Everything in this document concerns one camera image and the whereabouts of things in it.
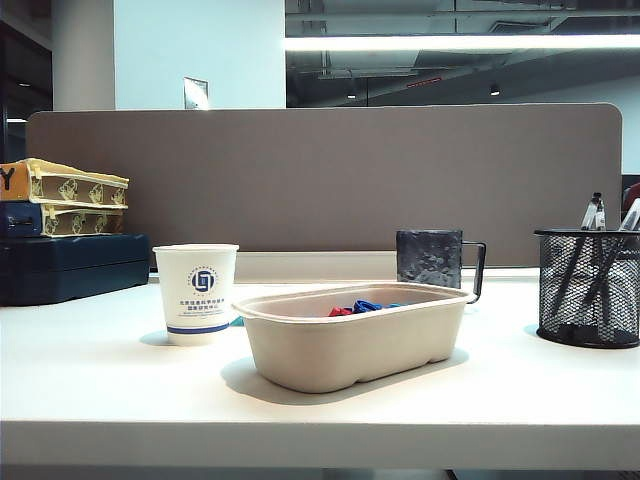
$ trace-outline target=white paper cup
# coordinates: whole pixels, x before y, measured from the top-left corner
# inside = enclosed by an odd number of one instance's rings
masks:
[[[154,247],[169,341],[203,345],[235,318],[233,289],[238,245]]]

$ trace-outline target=blue box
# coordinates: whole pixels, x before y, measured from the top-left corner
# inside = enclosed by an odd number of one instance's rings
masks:
[[[149,280],[146,235],[0,239],[0,305],[42,305]]]

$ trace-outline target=fluorescent light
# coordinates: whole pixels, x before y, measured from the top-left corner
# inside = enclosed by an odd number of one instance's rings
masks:
[[[346,51],[478,51],[519,49],[619,49],[640,48],[640,35],[428,35],[390,37],[285,38],[293,52]]]

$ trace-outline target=mug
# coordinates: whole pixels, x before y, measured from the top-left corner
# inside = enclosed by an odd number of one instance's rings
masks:
[[[398,281],[460,288],[463,245],[478,247],[473,282],[476,298],[469,303],[477,302],[482,292],[487,246],[483,242],[462,240],[462,230],[398,230]]]

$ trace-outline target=pen holder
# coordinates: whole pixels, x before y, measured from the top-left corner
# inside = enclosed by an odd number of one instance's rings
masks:
[[[536,230],[540,328],[553,342],[592,348],[640,343],[640,233]]]

